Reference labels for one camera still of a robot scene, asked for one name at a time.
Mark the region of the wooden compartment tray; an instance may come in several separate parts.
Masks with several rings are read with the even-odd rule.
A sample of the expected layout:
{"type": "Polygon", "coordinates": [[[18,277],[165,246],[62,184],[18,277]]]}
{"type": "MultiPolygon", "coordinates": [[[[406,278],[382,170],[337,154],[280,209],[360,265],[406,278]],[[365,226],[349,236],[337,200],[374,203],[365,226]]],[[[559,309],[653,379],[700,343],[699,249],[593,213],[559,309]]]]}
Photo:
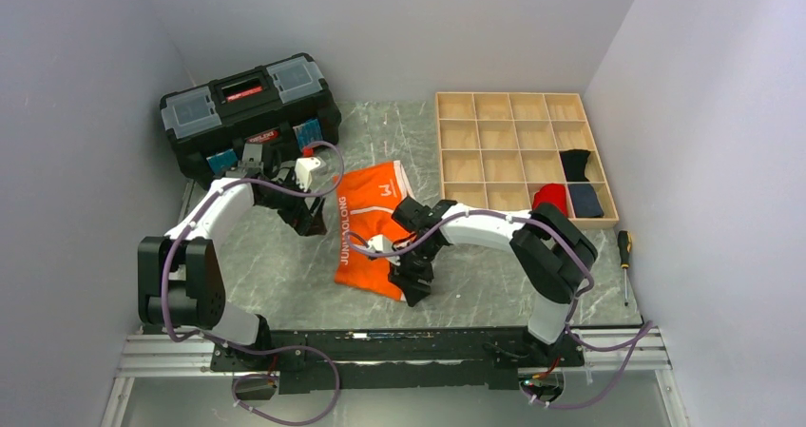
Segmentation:
{"type": "Polygon", "coordinates": [[[580,95],[552,92],[438,92],[435,95],[441,194],[476,207],[532,208],[544,184],[566,187],[568,217],[582,229],[620,220],[580,95]],[[591,152],[585,174],[604,216],[577,218],[560,151],[591,152]]]}

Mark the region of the orange underwear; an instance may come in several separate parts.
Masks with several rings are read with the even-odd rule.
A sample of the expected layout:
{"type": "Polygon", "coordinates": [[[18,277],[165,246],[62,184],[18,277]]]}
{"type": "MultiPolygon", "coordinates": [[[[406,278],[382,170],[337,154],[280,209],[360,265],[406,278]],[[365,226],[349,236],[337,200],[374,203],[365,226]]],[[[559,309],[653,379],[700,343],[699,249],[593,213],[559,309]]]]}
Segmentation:
{"type": "Polygon", "coordinates": [[[392,214],[403,199],[411,197],[408,176],[399,161],[373,165],[344,174],[336,188],[336,211],[340,234],[335,282],[377,295],[403,301],[402,291],[388,280],[390,263],[370,260],[355,252],[349,243],[359,244],[383,235],[396,242],[409,232],[392,214]]]}

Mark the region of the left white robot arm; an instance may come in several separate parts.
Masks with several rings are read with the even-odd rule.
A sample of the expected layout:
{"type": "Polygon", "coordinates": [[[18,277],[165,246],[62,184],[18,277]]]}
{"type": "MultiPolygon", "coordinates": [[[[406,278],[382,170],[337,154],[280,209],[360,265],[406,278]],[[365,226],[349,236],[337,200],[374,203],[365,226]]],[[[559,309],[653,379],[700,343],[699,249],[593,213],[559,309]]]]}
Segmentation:
{"type": "Polygon", "coordinates": [[[227,299],[217,247],[240,217],[253,207],[278,213],[302,237],[323,235],[326,190],[312,190],[313,173],[323,162],[319,144],[302,149],[284,176],[266,165],[269,146],[249,144],[244,158],[217,177],[206,195],[179,224],[138,245],[138,313],[142,323],[163,328],[175,342],[204,336],[235,349],[251,370],[273,356],[266,318],[227,299]]]}

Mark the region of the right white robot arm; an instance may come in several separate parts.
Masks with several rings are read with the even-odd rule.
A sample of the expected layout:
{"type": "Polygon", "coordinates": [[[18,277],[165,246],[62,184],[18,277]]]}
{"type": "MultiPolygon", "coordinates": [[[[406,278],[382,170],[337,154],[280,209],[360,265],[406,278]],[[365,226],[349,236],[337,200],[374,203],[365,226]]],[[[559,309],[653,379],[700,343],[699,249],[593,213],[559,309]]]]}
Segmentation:
{"type": "Polygon", "coordinates": [[[572,309],[593,285],[590,270],[598,251],[557,206],[505,212],[455,200],[426,206],[406,199],[394,210],[393,220],[415,237],[390,257],[389,280],[408,305],[431,293],[432,263],[441,249],[473,245],[503,251],[518,261],[537,293],[523,342],[526,357],[546,365],[559,355],[572,309]]]}

